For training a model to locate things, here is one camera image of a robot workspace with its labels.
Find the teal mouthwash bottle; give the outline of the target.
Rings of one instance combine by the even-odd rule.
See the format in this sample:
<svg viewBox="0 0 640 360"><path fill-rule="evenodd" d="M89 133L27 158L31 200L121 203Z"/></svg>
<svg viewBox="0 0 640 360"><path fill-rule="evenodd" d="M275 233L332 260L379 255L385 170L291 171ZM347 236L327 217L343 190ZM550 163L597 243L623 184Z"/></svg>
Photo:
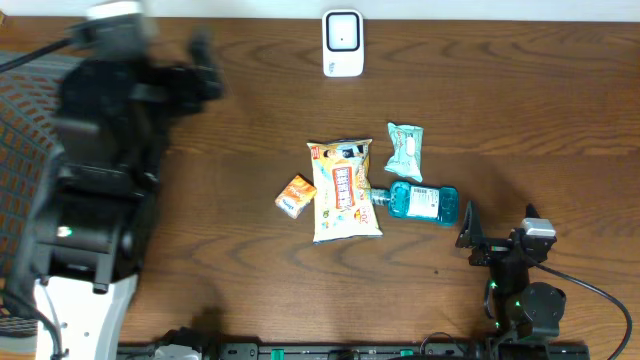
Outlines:
<svg viewBox="0 0 640 360"><path fill-rule="evenodd" d="M453 226L459 216L459 194L453 187L427 187L396 181L389 189L371 189L372 203L390 216Z"/></svg>

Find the mint green tissue pack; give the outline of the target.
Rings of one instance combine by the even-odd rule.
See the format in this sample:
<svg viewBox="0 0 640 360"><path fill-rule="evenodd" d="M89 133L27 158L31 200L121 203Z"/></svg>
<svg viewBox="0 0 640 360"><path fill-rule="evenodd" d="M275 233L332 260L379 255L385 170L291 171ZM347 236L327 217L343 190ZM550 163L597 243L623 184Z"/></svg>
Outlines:
<svg viewBox="0 0 640 360"><path fill-rule="evenodd" d="M414 125L387 124L394 153L387 161L385 170L401 177L422 182L421 148L424 130Z"/></svg>

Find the yellow snack bag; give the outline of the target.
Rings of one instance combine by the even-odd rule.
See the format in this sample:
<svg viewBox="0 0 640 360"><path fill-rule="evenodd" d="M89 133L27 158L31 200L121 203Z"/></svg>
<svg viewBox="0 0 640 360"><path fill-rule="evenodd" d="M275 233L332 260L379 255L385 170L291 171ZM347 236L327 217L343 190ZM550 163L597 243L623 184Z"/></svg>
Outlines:
<svg viewBox="0 0 640 360"><path fill-rule="evenodd" d="M368 180L369 139L308 144L314 196L314 237L320 244L353 237L380 237Z"/></svg>

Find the small orange box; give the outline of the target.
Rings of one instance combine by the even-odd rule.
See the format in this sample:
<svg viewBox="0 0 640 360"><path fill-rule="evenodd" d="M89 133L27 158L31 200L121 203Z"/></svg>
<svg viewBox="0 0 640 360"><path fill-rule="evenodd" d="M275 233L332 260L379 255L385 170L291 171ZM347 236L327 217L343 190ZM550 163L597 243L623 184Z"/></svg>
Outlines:
<svg viewBox="0 0 640 360"><path fill-rule="evenodd" d="M297 219L313 200L317 189L300 175L296 175L276 197L275 205L289 217Z"/></svg>

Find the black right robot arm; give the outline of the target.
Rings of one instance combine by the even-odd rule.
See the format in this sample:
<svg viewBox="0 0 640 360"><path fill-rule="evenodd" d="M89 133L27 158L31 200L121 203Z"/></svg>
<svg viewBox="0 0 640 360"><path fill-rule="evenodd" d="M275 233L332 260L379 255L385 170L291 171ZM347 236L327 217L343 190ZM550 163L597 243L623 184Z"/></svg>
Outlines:
<svg viewBox="0 0 640 360"><path fill-rule="evenodd" d="M472 266L487 267L485 312L496 321L496 333L474 347L479 359L585 360L588 347L553 344L565 313L566 294L544 282L532 282L529 269L547 260L556 243L556 230L535 207L526 207L521 224L508 237L484 234L473 202L466 207L456 241L471 251Z"/></svg>

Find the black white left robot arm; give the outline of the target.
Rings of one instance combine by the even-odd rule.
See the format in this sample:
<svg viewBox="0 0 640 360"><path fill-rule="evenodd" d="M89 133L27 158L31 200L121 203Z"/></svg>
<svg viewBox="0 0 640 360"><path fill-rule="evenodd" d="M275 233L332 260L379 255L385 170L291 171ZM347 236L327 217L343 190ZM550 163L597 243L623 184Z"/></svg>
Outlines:
<svg viewBox="0 0 640 360"><path fill-rule="evenodd" d="M223 94L208 36L192 36L187 64L156 63L133 30L98 35L90 48L59 85L58 145L3 298L36 322L39 359L155 359L170 347L204 357L185 331L135 348L120 347L119 333L156 222L170 130Z"/></svg>

